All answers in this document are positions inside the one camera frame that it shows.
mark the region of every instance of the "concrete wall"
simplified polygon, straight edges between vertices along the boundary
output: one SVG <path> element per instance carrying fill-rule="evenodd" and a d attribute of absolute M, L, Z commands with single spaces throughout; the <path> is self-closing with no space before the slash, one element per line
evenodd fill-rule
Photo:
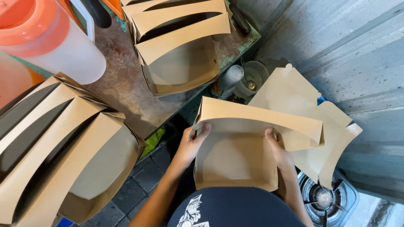
<path fill-rule="evenodd" d="M 292 63 L 363 128 L 337 167 L 361 191 L 404 203 L 404 1 L 231 2 L 263 35 L 256 60 Z"/>

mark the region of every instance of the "hand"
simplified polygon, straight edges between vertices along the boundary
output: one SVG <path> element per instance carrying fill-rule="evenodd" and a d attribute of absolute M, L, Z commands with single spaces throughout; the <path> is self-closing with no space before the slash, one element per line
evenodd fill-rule
<path fill-rule="evenodd" d="M 293 155 L 284 149 L 283 142 L 276 141 L 273 133 L 273 128 L 267 128 L 265 130 L 265 137 L 271 145 L 272 153 L 274 154 L 276 165 L 281 171 L 295 171 L 295 162 L 293 161 Z"/>
<path fill-rule="evenodd" d="M 202 142 L 206 137 L 208 137 L 210 128 L 211 125 L 209 123 L 204 123 L 202 126 L 202 131 L 199 133 L 199 135 L 196 137 L 195 132 L 193 132 L 189 140 L 188 138 L 192 127 L 185 129 L 172 163 L 175 163 L 176 166 L 187 168 L 191 164 L 192 160 L 196 157 L 196 154 L 198 154 Z"/>

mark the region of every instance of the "rusty table surface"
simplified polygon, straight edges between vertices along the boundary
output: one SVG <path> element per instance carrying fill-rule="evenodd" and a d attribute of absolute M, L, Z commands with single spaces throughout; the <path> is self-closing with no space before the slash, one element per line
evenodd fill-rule
<path fill-rule="evenodd" d="M 95 45 L 104 54 L 107 68 L 96 82 L 86 88 L 123 112 L 125 122 L 140 137 L 147 139 L 175 115 L 205 86 L 165 97 L 153 97 L 143 77 L 141 65 L 130 46 L 125 24 L 111 12 L 112 25 L 107 29 L 95 27 Z M 248 36 L 238 29 L 215 43 L 221 72 L 232 65 L 261 35 L 252 28 Z"/>

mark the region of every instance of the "folded cardboard box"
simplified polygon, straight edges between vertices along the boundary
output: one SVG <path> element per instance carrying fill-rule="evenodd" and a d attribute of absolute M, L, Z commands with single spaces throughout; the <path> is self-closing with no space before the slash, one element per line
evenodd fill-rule
<path fill-rule="evenodd" d="M 314 182 L 331 188 L 342 152 L 362 129 L 329 101 L 317 106 L 321 94 L 291 64 L 276 68 L 248 104 L 323 121 L 325 146 L 294 151 L 295 165 Z"/>
<path fill-rule="evenodd" d="M 232 25 L 223 0 L 121 4 L 153 96 L 184 92 L 216 78 L 219 63 L 211 35 L 229 34 Z"/>
<path fill-rule="evenodd" d="M 51 226 L 58 211 L 86 221 L 118 191 L 145 147 L 124 114 L 61 73 L 0 113 L 1 224 Z"/>
<path fill-rule="evenodd" d="M 323 146 L 323 123 L 247 105 L 203 97 L 192 130 L 204 122 L 212 125 L 196 156 L 197 189 L 218 186 L 278 188 L 278 174 L 271 148 L 264 136 L 272 127 L 286 149 Z"/>

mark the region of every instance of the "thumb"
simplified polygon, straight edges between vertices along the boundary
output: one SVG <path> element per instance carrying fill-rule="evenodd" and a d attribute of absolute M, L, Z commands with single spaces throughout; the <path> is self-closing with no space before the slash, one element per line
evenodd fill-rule
<path fill-rule="evenodd" d="M 202 127 L 202 131 L 194 139 L 194 141 L 197 143 L 202 143 L 206 139 L 206 137 L 208 137 L 211 127 L 212 126 L 209 123 L 205 122 Z"/>
<path fill-rule="evenodd" d="M 267 138 L 269 144 L 271 145 L 272 150 L 274 150 L 274 148 L 282 149 L 282 147 L 279 145 L 279 143 L 275 139 L 275 136 L 273 133 L 273 128 L 267 128 L 265 130 L 265 138 Z"/>

